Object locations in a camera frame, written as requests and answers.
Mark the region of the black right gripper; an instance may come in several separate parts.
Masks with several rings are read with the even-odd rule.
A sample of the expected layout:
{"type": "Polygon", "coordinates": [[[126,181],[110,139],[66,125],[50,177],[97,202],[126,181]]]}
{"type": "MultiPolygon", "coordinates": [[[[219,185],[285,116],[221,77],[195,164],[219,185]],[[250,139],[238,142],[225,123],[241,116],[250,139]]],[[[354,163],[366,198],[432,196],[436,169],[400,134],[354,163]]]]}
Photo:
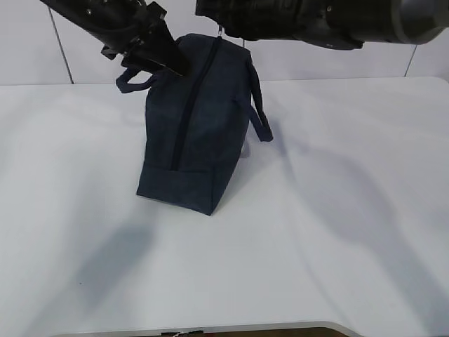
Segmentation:
{"type": "Polygon", "coordinates": [[[266,1],[198,0],[195,14],[216,22],[230,37],[258,41],[267,38],[261,19],[266,9],[266,1]]]}

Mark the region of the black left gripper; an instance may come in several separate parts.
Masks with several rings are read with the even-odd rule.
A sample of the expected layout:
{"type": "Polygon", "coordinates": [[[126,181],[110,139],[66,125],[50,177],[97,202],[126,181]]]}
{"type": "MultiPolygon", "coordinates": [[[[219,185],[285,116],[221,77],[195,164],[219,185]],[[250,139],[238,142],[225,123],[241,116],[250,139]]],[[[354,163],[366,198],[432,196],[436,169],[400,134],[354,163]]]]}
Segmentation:
{"type": "Polygon", "coordinates": [[[129,20],[124,28],[109,31],[101,54],[110,60],[123,56],[121,65],[134,70],[155,73],[162,69],[184,76],[190,63],[178,48],[166,24],[161,24],[167,11],[157,2],[125,1],[129,20]]]}

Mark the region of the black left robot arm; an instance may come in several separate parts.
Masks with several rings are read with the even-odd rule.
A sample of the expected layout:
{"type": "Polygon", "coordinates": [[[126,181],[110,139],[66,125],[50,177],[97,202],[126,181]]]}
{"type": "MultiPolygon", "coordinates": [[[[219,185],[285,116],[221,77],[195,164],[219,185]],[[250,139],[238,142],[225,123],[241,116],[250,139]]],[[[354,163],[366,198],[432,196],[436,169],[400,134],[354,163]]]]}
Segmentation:
{"type": "Polygon", "coordinates": [[[46,0],[50,9],[101,41],[101,54],[120,54],[125,68],[155,73],[162,69],[184,76],[190,70],[157,2],[115,0],[46,0]]]}

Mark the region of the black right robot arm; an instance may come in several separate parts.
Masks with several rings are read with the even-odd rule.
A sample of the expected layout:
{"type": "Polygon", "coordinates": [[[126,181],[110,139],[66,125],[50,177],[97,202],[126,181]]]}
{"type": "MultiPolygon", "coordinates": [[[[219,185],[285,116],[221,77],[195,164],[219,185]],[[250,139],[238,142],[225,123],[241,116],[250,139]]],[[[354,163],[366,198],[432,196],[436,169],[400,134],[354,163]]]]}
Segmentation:
{"type": "Polygon", "coordinates": [[[197,1],[195,14],[230,37],[303,41],[341,51],[365,42],[426,44],[448,28],[447,1],[197,1]]]}

